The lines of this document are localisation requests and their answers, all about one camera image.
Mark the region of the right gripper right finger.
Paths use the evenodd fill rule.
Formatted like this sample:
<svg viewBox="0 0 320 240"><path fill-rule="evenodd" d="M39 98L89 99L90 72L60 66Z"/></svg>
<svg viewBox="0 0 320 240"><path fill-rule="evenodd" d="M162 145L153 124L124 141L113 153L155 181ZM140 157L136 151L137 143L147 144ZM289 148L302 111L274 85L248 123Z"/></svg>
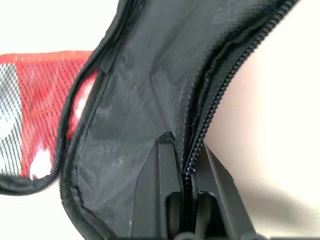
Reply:
<svg viewBox="0 0 320 240"><path fill-rule="evenodd" d="M195 164L195 234L203 240L254 240L256 230L231 174L205 145Z"/></svg>

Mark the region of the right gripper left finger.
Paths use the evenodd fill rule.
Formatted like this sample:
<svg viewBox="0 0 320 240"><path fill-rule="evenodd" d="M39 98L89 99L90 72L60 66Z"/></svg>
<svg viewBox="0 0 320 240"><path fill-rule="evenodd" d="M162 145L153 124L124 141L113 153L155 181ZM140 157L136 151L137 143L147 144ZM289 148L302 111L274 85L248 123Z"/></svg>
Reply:
<svg viewBox="0 0 320 240"><path fill-rule="evenodd" d="M158 137L137 178L131 238L172 240L180 233L181 171L171 132Z"/></svg>

